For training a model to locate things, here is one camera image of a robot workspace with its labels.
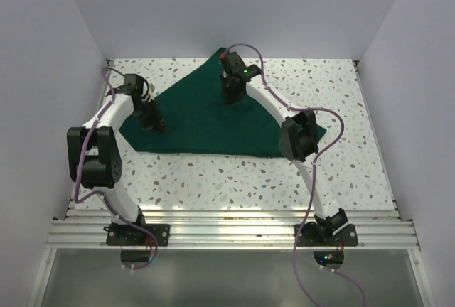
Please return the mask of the green surgical cloth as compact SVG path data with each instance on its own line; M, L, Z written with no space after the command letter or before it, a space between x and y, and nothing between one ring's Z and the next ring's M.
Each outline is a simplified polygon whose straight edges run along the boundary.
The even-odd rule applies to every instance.
M200 67L158 94L165 132L146 131L129 117L120 134L137 152L279 158L280 128L250 97L224 104L218 49Z

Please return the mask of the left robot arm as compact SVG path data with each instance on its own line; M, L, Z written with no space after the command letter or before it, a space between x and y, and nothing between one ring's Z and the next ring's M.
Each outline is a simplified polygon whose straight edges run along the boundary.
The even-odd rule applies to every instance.
M147 131L166 130L156 101L127 94L109 95L93 118L81 127L68 129L68 163L75 182L75 203L99 197L111 214L112 224L124 227L123 237L138 245L146 240L148 228L140 207L120 182L123 167L116 139L129 117L139 118Z

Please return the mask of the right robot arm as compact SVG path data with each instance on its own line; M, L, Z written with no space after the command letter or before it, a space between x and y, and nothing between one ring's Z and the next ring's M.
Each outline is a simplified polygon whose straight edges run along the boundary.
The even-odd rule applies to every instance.
M251 97L278 123L279 150L297 167L304 179L314 212L315 221L307 224L300 234L310 237L314 244L334 244L348 226L348 218L327 180L316 177L319 146L314 112L294 107L276 88L263 83L258 77L249 79L245 73L229 75L224 72L220 80L226 102Z

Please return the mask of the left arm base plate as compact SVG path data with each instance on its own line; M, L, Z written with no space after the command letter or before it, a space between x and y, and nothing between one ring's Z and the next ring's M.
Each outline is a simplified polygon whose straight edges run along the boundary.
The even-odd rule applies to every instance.
M143 224L132 227L111 223L103 228L107 233L108 246L145 246L150 240L158 246L166 247L170 235L170 225Z

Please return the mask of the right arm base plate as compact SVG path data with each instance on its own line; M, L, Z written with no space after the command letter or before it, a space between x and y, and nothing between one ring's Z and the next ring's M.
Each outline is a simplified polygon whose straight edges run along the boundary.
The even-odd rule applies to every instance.
M356 247L359 245L355 225L347 224L340 232L334 236L322 237L318 231L318 225L315 222L306 223L302 231L299 230L300 225L294 226L294 234L298 235L298 247Z

